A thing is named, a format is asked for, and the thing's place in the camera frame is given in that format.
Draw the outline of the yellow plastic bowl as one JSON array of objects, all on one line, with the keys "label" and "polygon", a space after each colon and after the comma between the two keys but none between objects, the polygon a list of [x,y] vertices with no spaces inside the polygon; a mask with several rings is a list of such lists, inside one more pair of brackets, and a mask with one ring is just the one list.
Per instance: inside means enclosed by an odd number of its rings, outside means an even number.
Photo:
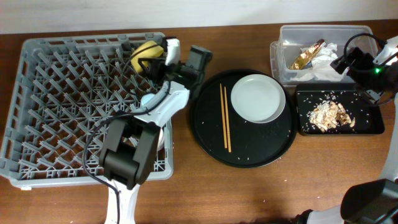
[{"label": "yellow plastic bowl", "polygon": [[135,51],[133,51],[131,57],[131,64],[137,73],[143,72],[143,68],[139,65],[139,58],[156,58],[161,57],[164,54],[164,48],[161,47],[157,42],[150,40],[142,44]]}]

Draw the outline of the food scraps pile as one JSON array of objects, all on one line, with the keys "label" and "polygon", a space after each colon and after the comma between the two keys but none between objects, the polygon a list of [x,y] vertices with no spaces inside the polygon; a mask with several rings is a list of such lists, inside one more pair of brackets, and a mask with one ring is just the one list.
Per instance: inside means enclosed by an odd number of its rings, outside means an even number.
[{"label": "food scraps pile", "polygon": [[353,128],[356,124],[355,118],[349,116],[344,106],[334,101],[322,101],[307,115],[309,123],[316,126],[322,133],[344,125]]}]

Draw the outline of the light blue plastic cup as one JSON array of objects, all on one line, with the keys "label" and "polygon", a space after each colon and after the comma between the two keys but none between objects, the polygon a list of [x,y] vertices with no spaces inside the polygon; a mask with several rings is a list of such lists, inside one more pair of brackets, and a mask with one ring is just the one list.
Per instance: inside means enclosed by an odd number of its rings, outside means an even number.
[{"label": "light blue plastic cup", "polygon": [[140,106],[144,107],[155,95],[153,93],[148,93],[141,98]]}]

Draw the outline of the pink plastic cup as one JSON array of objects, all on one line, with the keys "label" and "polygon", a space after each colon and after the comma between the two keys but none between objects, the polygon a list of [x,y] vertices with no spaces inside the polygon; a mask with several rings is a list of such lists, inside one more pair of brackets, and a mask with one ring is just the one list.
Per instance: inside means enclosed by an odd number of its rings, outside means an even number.
[{"label": "pink plastic cup", "polygon": [[163,148],[164,148],[164,129],[161,128],[160,133],[159,133],[158,144],[157,144],[157,151],[160,151]]}]

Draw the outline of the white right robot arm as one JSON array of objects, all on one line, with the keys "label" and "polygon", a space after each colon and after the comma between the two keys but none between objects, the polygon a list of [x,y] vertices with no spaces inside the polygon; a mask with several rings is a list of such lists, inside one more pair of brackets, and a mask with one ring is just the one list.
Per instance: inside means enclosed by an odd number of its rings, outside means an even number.
[{"label": "white right robot arm", "polygon": [[383,103],[387,132],[380,137],[304,136],[298,148],[309,157],[300,177],[306,193],[341,201],[306,210],[292,223],[397,223],[397,96]]}]

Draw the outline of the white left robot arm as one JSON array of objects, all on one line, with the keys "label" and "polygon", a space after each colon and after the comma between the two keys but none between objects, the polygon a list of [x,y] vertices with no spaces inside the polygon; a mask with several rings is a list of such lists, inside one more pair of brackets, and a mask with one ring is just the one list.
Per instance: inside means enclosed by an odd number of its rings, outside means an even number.
[{"label": "white left robot arm", "polygon": [[180,61],[179,45],[162,48],[159,56],[145,57],[154,44],[135,50],[130,61],[137,61],[142,71],[153,81],[162,82],[156,94],[142,97],[140,108],[108,117],[89,133],[82,154],[87,160],[88,146],[96,133],[107,128],[99,151],[99,165],[104,177],[90,177],[109,189],[106,223],[134,223],[139,187],[147,180],[154,163],[164,126],[172,116],[198,96],[205,71],[213,58],[210,50],[193,45],[188,60]]}]

